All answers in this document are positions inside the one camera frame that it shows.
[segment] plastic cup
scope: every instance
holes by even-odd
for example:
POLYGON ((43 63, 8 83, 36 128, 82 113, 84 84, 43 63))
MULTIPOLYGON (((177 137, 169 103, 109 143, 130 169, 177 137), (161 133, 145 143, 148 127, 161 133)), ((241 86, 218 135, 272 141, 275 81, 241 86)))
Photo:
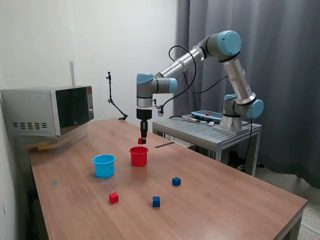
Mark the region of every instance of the plastic cup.
POLYGON ((116 157, 111 154, 101 154, 93 158, 95 175, 99 178, 109 178, 115 173, 116 157))
POLYGON ((130 149, 131 165, 135 167, 143 167, 147 164, 148 148, 144 146, 135 146, 130 149))

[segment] red cup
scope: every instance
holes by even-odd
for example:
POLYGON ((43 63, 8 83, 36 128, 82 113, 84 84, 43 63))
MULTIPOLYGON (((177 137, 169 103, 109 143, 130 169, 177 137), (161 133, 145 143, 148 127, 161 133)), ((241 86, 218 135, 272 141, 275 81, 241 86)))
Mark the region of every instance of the red cup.
POLYGON ((134 146, 130 149, 131 164, 135 167, 143 167, 147 164, 148 148, 144 146, 134 146))

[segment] blue cube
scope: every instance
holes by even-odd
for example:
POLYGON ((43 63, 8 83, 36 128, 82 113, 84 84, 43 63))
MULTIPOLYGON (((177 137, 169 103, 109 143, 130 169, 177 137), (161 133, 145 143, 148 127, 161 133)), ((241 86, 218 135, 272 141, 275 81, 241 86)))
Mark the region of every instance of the blue cube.
POLYGON ((159 196, 152 197, 152 207, 160 208, 160 197, 159 196))
POLYGON ((180 186, 180 184, 181 184, 181 179, 179 177, 176 176, 176 177, 172 178, 172 185, 178 187, 178 186, 180 186))

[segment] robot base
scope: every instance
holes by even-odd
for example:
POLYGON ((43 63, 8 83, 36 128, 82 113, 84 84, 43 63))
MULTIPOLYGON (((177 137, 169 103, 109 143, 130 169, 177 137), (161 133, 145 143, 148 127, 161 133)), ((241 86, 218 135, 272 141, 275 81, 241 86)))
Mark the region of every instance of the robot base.
POLYGON ((217 131, 233 136, 250 131, 250 124, 243 126, 240 117, 223 116, 219 125, 214 126, 217 131))

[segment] white wall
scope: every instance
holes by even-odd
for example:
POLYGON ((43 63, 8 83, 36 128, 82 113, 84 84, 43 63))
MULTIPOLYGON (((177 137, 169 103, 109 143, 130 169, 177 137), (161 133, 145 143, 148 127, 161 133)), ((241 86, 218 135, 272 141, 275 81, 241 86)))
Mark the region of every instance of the white wall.
MULTIPOLYGON (((71 0, 76 83, 92 85, 95 119, 122 117, 108 104, 112 75, 112 98, 118 107, 136 119, 137 73, 161 72, 172 61, 168 50, 175 44, 176 0, 71 0)), ((157 104, 169 99, 158 94, 157 104)), ((173 113, 166 104, 165 117, 173 113)), ((153 111, 152 120, 159 119, 153 111)))
POLYGON ((0 63, 8 88, 72 84, 67 1, 1 0, 0 29, 0 63))
MULTIPOLYGON (((0 88, 5 86, 0 65, 0 88)), ((9 146, 5 122, 0 106, 0 239, 18 239, 17 199, 15 195, 15 165, 9 146)))

